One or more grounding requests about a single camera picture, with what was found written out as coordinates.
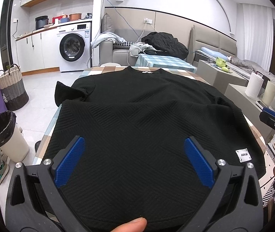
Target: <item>houndstooth pillow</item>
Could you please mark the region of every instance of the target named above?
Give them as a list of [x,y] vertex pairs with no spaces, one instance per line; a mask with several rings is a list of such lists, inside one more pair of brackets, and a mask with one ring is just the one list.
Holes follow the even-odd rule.
[[125,43],[114,43],[113,49],[130,49],[130,46],[133,45],[133,42],[125,42]]

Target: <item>blue clamp pad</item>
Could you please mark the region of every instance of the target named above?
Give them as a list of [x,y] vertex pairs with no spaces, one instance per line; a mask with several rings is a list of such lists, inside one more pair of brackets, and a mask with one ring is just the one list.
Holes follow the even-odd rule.
[[264,107],[263,112],[267,112],[268,114],[272,115],[273,117],[275,117],[275,112],[272,111],[271,109],[267,108],[267,107]]
[[185,139],[184,150],[189,161],[194,167],[194,170],[199,176],[201,183],[204,186],[212,188],[215,183],[214,170],[212,169],[210,164],[207,162],[207,160],[204,158],[203,154],[201,153],[201,151],[196,146],[195,142],[192,141],[191,138]]
[[85,139],[79,137],[56,168],[54,182],[58,188],[67,184],[71,173],[85,151],[85,145]]

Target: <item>metal screw cap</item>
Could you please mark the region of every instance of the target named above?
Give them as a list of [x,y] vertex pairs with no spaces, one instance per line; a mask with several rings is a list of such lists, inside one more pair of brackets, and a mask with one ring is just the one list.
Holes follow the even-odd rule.
[[219,159],[217,162],[219,166],[224,166],[226,164],[226,161],[224,159]]
[[17,162],[16,164],[15,164],[15,167],[16,168],[20,168],[22,166],[22,163],[21,162]]
[[43,164],[44,164],[44,165],[49,165],[49,164],[51,164],[51,159],[45,159],[45,160],[43,161]]
[[247,163],[247,167],[248,167],[248,168],[254,168],[254,165],[253,165],[251,162],[248,162],[248,163]]

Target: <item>wall outlet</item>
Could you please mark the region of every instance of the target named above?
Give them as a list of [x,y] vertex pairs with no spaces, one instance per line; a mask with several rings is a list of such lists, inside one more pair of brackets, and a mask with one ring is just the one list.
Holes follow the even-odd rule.
[[152,23],[153,23],[153,20],[152,20],[152,19],[145,18],[145,19],[144,19],[144,23],[152,24]]

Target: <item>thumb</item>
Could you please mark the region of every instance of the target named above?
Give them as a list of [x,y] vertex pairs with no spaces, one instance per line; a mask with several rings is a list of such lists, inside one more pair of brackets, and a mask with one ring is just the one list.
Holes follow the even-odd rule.
[[143,217],[137,218],[131,222],[122,224],[111,232],[143,232],[147,225],[147,220]]

